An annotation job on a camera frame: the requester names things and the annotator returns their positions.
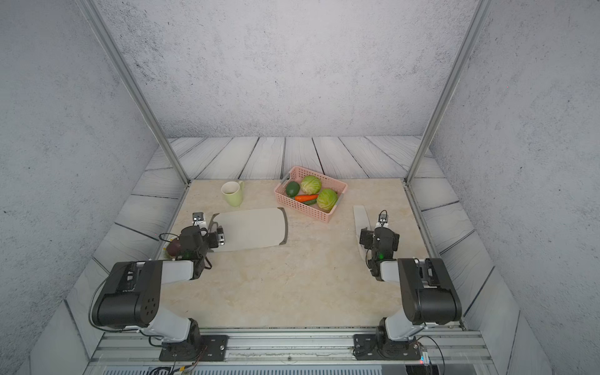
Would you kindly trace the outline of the white ceramic knife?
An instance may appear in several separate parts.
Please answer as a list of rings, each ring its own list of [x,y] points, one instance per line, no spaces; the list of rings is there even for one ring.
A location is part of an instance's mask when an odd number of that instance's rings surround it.
[[[360,236],[362,229],[366,229],[367,231],[372,230],[372,226],[370,225],[370,221],[367,215],[367,210],[364,206],[353,206],[354,212],[354,222],[356,228],[356,241],[358,246],[359,255],[362,257],[363,261],[367,259],[367,250],[363,245],[360,244]]]

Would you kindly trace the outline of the white grey-rimmed cutting board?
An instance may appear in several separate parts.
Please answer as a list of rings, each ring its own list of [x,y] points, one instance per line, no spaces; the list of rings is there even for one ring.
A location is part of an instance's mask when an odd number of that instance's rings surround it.
[[[223,229],[224,243],[216,252],[236,252],[285,245],[288,218],[283,208],[250,209],[216,213],[209,229]]]

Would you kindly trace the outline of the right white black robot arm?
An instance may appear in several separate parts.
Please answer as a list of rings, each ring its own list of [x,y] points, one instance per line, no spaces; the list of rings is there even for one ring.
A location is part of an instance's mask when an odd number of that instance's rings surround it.
[[[361,229],[359,245],[371,275],[400,287],[402,309],[381,320],[379,342],[408,343],[431,325],[460,320],[462,304],[442,259],[395,259],[399,235],[387,227]]]

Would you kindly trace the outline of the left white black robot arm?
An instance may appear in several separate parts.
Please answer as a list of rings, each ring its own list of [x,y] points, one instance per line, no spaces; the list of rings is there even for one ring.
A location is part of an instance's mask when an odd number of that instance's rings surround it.
[[[193,225],[184,228],[177,241],[180,248],[174,260],[115,263],[92,298],[88,312],[92,326],[106,332],[138,331],[163,345],[198,340],[194,320],[162,306],[162,287],[197,280],[211,269],[207,254],[225,245],[225,234],[218,223]]]

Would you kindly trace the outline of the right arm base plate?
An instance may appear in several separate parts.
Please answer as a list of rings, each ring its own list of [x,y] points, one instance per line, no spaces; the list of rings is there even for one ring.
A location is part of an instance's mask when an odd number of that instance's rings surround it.
[[[395,342],[376,334],[354,334],[352,355],[359,361],[421,361],[416,342]]]

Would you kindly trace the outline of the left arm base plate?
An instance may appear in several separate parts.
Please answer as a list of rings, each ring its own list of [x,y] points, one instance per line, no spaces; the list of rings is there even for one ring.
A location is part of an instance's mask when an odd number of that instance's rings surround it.
[[[223,362],[228,348],[227,335],[192,335],[184,342],[162,344],[160,362]]]

